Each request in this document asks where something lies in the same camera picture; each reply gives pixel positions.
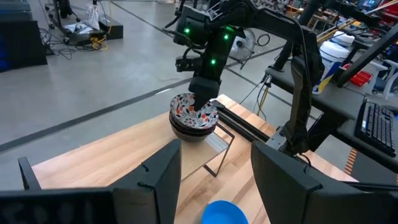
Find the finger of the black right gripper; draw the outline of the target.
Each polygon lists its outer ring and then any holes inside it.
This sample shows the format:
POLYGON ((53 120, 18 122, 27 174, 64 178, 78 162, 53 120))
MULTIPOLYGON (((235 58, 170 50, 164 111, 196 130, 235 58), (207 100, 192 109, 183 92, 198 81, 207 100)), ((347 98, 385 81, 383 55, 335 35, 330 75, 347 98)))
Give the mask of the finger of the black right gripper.
POLYGON ((207 93, 196 93, 195 102, 193 104, 194 111, 201 110, 211 99, 211 95, 207 93))

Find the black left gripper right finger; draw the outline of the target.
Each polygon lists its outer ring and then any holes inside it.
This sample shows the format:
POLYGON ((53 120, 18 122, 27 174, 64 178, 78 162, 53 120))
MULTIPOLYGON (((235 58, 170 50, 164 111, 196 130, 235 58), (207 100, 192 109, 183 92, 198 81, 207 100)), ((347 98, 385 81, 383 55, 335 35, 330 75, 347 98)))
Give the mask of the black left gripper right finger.
POLYGON ((251 163, 271 224, 398 224, 398 186, 336 180, 260 141, 251 163))

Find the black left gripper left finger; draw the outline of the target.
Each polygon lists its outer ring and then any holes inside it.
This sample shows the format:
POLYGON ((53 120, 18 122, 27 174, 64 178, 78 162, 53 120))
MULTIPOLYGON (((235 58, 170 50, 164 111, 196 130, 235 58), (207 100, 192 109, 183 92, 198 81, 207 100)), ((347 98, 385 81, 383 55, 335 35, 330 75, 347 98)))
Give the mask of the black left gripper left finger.
POLYGON ((0 191, 0 224, 173 224, 181 147, 170 141, 108 187, 0 191))

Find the blue plastic bowl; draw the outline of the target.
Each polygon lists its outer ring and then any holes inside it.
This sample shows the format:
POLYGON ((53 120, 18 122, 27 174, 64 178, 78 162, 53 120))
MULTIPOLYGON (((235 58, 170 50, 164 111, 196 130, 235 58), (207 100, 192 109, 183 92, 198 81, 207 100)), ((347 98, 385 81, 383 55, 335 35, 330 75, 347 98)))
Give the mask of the blue plastic bowl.
POLYGON ((249 222, 238 206, 229 201, 217 200, 205 207, 201 224, 249 224, 249 222))

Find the wooden riser shelf black legs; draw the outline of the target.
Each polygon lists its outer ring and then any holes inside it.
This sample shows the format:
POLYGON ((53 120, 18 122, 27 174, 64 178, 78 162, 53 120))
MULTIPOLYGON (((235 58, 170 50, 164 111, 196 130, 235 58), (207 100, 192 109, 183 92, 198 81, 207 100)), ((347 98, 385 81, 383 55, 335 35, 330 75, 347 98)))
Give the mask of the wooden riser shelf black legs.
POLYGON ((217 177, 235 138, 236 136, 219 122, 216 124, 215 132, 204 140, 182 141, 181 180, 185 180, 200 168, 204 168, 210 175, 217 177), (222 155, 222 158, 219 166, 214 170, 208 163, 219 155, 222 155))

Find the floor fan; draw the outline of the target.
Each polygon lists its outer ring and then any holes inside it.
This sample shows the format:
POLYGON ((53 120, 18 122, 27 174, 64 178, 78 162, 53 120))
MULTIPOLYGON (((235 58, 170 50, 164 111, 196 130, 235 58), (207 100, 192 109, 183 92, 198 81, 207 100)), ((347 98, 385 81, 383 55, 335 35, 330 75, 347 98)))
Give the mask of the floor fan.
POLYGON ((237 61, 243 67, 254 53, 256 44, 254 32, 251 29, 244 29, 245 38, 236 36, 233 46, 229 53, 229 58, 237 61))

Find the black computer keyboard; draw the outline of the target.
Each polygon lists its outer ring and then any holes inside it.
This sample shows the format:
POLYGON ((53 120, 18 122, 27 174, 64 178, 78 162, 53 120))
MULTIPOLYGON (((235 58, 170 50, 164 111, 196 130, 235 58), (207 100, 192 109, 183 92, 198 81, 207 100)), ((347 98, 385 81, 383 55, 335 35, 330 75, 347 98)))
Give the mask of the black computer keyboard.
POLYGON ((359 110, 354 135, 384 154, 395 157, 398 150, 398 117, 384 106, 364 102, 359 110))

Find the black desk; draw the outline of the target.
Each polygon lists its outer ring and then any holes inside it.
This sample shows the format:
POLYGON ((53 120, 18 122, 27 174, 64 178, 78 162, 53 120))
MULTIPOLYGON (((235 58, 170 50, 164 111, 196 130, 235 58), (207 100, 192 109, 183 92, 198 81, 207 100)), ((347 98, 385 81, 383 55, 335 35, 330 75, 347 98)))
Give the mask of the black desk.
POLYGON ((316 151, 321 143, 332 135, 368 156, 385 168, 398 174, 398 154, 390 157, 354 135, 357 115, 364 96, 349 88, 330 84, 319 95, 312 96, 312 105, 323 114, 308 131, 310 149, 316 151))

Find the black floor platform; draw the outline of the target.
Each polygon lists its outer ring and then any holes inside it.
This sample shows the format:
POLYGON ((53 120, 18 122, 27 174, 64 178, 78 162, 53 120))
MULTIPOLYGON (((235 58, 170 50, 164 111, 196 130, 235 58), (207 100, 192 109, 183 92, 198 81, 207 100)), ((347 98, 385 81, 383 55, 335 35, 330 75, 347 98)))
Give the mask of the black floor platform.
POLYGON ((124 26, 106 14, 99 15, 99 30, 89 27, 84 22, 64 25, 75 37, 105 37, 106 40, 123 39, 124 26))

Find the white plastic container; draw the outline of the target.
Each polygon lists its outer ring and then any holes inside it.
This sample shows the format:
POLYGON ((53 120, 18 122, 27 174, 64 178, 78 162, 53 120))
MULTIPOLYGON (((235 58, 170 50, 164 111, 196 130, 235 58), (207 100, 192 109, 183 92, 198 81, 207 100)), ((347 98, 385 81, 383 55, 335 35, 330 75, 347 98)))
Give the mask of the white plastic container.
POLYGON ((313 87, 312 93, 314 95, 319 95, 332 80, 335 72, 351 52, 354 40, 353 35, 336 31, 330 40, 321 44, 319 50, 325 69, 321 78, 313 87))

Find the clear plastic bag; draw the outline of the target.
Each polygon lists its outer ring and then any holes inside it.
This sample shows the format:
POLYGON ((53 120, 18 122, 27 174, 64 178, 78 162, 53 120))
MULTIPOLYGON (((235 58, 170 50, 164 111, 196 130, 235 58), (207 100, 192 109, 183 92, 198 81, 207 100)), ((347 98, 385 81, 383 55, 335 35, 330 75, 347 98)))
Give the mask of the clear plastic bag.
POLYGON ((100 30, 97 5, 92 4, 87 7, 85 12, 85 24, 94 30, 100 30))

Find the red plastic bin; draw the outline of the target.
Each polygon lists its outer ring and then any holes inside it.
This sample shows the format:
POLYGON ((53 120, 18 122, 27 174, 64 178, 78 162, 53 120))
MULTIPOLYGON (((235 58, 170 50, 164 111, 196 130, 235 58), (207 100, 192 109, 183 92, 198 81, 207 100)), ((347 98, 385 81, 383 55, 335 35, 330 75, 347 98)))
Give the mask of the red plastic bin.
POLYGON ((372 77, 372 74, 365 71, 360 71, 350 79, 350 82, 356 86, 363 86, 364 84, 369 83, 372 77))

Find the black cabinet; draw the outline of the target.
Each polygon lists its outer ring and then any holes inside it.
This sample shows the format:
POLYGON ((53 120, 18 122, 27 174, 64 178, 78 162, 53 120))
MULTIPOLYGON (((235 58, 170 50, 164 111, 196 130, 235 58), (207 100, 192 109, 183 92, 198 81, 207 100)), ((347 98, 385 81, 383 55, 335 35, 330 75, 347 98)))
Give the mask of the black cabinet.
POLYGON ((46 64, 29 0, 0 0, 0 72, 46 64))

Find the black metal frame bar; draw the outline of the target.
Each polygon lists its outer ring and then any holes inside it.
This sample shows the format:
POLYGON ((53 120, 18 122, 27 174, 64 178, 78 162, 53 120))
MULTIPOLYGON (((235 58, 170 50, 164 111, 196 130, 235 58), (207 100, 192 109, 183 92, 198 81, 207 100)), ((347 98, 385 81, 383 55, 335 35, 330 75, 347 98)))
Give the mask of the black metal frame bar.
POLYGON ((22 176, 24 190, 41 190, 39 181, 26 157, 18 158, 19 169, 22 176))

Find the black frame post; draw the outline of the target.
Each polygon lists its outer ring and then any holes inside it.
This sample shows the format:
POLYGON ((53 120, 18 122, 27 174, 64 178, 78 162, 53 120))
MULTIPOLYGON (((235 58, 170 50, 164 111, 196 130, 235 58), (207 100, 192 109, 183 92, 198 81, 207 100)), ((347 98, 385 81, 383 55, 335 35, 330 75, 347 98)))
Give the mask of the black frame post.
MULTIPOLYGON (((314 15, 315 11, 320 7, 320 4, 323 2, 323 0, 306 0, 307 5, 305 6, 305 9, 303 13, 301 14, 300 18, 298 19, 298 23, 302 26, 306 26, 312 16, 314 15)), ((291 54, 292 51, 292 46, 293 42, 288 41, 285 45, 284 48, 282 49, 279 57, 275 61, 275 64, 273 65, 274 69, 281 71, 285 65, 285 63, 288 60, 288 57, 291 54)))

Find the black diagonal frame brace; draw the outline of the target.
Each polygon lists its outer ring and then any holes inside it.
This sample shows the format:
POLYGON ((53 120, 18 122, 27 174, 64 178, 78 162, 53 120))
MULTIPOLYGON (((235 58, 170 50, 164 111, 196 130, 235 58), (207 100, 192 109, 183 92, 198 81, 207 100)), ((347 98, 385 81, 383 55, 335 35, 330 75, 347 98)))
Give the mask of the black diagonal frame brace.
POLYGON ((383 50, 398 39, 398 23, 390 29, 380 40, 374 43, 356 61, 354 61, 335 81, 339 88, 348 82, 355 74, 376 58, 383 50))

